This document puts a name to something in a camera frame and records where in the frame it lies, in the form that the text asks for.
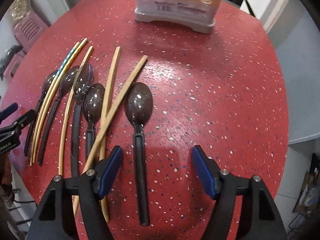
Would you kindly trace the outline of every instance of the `spoon handle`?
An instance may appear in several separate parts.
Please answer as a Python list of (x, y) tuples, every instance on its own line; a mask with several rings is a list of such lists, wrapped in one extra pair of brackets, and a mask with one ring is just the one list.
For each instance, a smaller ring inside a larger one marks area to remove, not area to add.
[(44, 152), (45, 152), (45, 147), (46, 147), (47, 141), (48, 141), (48, 135), (49, 135), (49, 132), (50, 132), (50, 129), (51, 129), (51, 125), (52, 125), (52, 121), (53, 121), (53, 118), (54, 118), (54, 116), (56, 114), (56, 111), (57, 111), (59, 103), (60, 103), (60, 98), (57, 98), (53, 103), (53, 106), (51, 108), (47, 123), (46, 123), (46, 125), (44, 127), (44, 132), (43, 132), (43, 135), (42, 135), (42, 140), (41, 140), (41, 145), (40, 145), (40, 150), (39, 150), (39, 156), (38, 156), (38, 161), (37, 161), (40, 166), (42, 166), (42, 164), (43, 164)]
[(150, 218), (148, 208), (146, 157), (144, 154), (144, 136), (142, 133), (133, 135), (133, 158), (139, 222), (142, 226), (148, 226), (150, 224)]
[(78, 149), (79, 149), (79, 130), (81, 105), (75, 105), (72, 117), (71, 129), (71, 177), (78, 176)]
[(85, 132), (85, 160), (87, 161), (92, 145), (94, 143), (94, 130), (89, 129)]
[[(43, 99), (44, 99), (44, 96), (45, 94), (42, 94), (40, 99), (38, 100), (38, 103), (36, 105), (36, 108), (35, 108), (35, 112), (36, 112), (36, 117), (38, 116), (39, 114), (39, 110), (40, 110), (40, 106), (43, 102)], [(31, 142), (31, 137), (32, 137), (32, 133), (33, 133), (33, 130), (35, 128), (35, 121), (32, 121), (29, 125), (29, 130), (28, 130), (28, 134), (27, 134), (27, 138), (26, 138), (26, 143), (24, 145), (24, 149), (23, 149), (23, 153), (25, 156), (28, 155), (28, 151), (29, 151), (29, 148), (30, 148), (30, 142)]]

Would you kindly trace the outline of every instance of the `gray wall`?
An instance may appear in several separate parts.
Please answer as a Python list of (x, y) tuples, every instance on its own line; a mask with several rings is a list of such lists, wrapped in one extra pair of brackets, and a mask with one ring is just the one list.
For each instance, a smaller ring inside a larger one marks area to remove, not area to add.
[(320, 33), (299, 0), (289, 0), (268, 33), (281, 65), (289, 143), (320, 137)]

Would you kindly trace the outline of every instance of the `label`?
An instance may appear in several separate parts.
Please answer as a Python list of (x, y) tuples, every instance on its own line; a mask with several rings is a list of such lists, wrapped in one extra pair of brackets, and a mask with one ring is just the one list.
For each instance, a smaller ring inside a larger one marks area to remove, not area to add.
[(140, 12), (178, 16), (207, 24), (212, 22), (217, 11), (210, 5), (188, 0), (136, 0), (136, 4)]

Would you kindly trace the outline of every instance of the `metal bolt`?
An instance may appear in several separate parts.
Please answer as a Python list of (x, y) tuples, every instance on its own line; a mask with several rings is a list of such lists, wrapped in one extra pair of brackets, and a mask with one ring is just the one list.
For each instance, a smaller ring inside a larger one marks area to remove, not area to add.
[(220, 170), (220, 173), (221, 173), (222, 175), (228, 175), (228, 174), (229, 174), (229, 171), (228, 171), (227, 169), (221, 169), (221, 170)]
[(87, 176), (92, 176), (92, 175), (94, 174), (94, 170), (87, 170), (87, 171), (85, 172), (85, 174), (86, 174)]
[(59, 181), (61, 178), (62, 178), (61, 175), (56, 175), (56, 176), (53, 177), (53, 180), (54, 181)]
[(259, 182), (261, 180), (260, 176), (254, 175), (253, 176), (254, 181)]

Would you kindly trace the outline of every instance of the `red table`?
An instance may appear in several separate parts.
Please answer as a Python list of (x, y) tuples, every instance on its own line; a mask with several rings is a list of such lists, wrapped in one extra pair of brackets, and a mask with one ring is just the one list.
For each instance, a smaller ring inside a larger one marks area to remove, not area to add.
[[(233, 174), (262, 176), (273, 197), (279, 187), (288, 141), (286, 92), (276, 54), (260, 22), (228, 3), (222, 3), (212, 34), (165, 22), (134, 20), (134, 0), (84, 0), (56, 21), (28, 52), (4, 97), (2, 108), (16, 101), (19, 114), (35, 107), (45, 77), (62, 63), (75, 42), (90, 41), (73, 65), (80, 64), (88, 47), (94, 82), (106, 83), (116, 46), (121, 59), (115, 80), (118, 94), (133, 65), (149, 56), (138, 81), (154, 95), (154, 110), (145, 126), (151, 226), (139, 226), (132, 160), (133, 128), (123, 106), (108, 131), (108, 152), (124, 151), (124, 163), (108, 195), (115, 239), (200, 239), (213, 202), (205, 195), (190, 164), (189, 151), (202, 146), (222, 168)], [(40, 201), (58, 173), (60, 131), (67, 99), (57, 110), (43, 167), (29, 167), (23, 157), (27, 129), (10, 158), (34, 197)], [(70, 132), (65, 149), (65, 177), (70, 176)], [(84, 163), (82, 121), (80, 161)], [(230, 229), (234, 239), (240, 199)], [(76, 218), (86, 239), (82, 217)]]

